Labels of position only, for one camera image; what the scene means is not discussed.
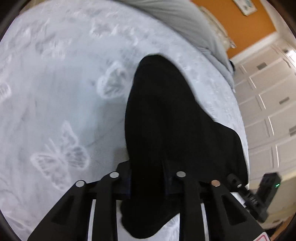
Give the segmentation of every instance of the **black cloth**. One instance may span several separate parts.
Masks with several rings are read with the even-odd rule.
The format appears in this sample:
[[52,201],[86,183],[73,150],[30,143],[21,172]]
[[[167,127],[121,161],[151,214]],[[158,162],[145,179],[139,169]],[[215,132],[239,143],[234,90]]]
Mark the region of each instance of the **black cloth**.
[[160,55],[140,62],[126,108],[125,135],[132,198],[121,205],[122,224],[135,238],[154,235],[179,213],[164,199],[162,159],[181,162],[198,181],[233,173],[248,183],[242,145],[232,129],[214,122],[196,102],[181,72]]

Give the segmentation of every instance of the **orange wall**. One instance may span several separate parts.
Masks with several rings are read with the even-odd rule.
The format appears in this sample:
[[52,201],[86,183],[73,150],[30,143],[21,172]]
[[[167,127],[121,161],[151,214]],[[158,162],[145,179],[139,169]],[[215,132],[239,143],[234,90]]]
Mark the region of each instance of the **orange wall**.
[[244,16],[233,0],[192,1],[207,8],[235,42],[237,47],[227,52],[229,58],[276,31],[260,0],[252,0],[258,11],[249,16]]

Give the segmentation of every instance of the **bedroom wall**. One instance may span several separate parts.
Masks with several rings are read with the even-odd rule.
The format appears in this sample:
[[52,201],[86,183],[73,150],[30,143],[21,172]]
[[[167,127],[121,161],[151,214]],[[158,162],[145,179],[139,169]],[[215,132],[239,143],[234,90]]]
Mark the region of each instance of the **bedroom wall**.
[[285,20],[281,17],[277,10],[275,10],[275,8],[269,2],[267,2],[267,0],[260,0],[260,2],[265,7],[277,32],[282,36],[283,39],[288,41],[296,48],[296,39]]
[[252,0],[258,11],[244,16],[233,0],[192,0],[207,8],[224,26],[236,44],[227,54],[232,58],[260,39],[276,31],[260,0]]

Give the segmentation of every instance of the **gray pillow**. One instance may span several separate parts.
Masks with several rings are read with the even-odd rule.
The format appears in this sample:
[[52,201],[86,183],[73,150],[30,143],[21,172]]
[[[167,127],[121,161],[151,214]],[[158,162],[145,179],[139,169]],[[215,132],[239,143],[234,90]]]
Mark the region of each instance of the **gray pillow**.
[[234,88],[225,49],[199,8],[189,0],[119,0],[163,21],[202,52]]

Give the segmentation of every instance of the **door panel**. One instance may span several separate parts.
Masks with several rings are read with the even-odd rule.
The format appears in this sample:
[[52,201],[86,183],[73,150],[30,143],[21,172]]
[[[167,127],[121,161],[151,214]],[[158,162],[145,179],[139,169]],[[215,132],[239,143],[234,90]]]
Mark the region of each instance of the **door panel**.
[[289,135],[289,129],[296,126],[296,104],[273,114],[269,118],[276,137]]
[[253,172],[266,171],[274,168],[272,148],[250,152],[250,170]]
[[261,106],[256,97],[239,104],[239,109],[243,118],[262,112]]
[[260,93],[267,110],[277,109],[296,100],[296,76],[289,75],[283,82]]
[[250,77],[250,79],[253,81],[256,89],[265,90],[275,85],[278,81],[287,78],[291,73],[291,68],[282,59],[272,67]]
[[289,162],[296,160],[296,138],[289,138],[276,145],[278,156],[279,156],[279,166],[283,166]]
[[259,122],[245,126],[246,135],[249,147],[254,146],[255,143],[268,141],[270,133],[268,131],[266,120],[263,119]]
[[277,59],[279,59],[281,55],[279,54],[279,51],[268,47],[265,50],[263,50],[261,53],[259,53],[255,58],[249,59],[247,62],[243,63],[242,66],[246,70],[246,72],[251,75],[253,73],[256,73],[260,70],[261,66],[268,66]]
[[296,67],[290,61],[275,44],[237,67],[235,96],[249,145],[250,180],[296,170]]
[[249,80],[247,79],[242,81],[235,87],[235,97],[239,104],[244,102],[251,96],[251,93],[253,92],[252,86],[253,84],[251,83],[251,81],[249,82]]

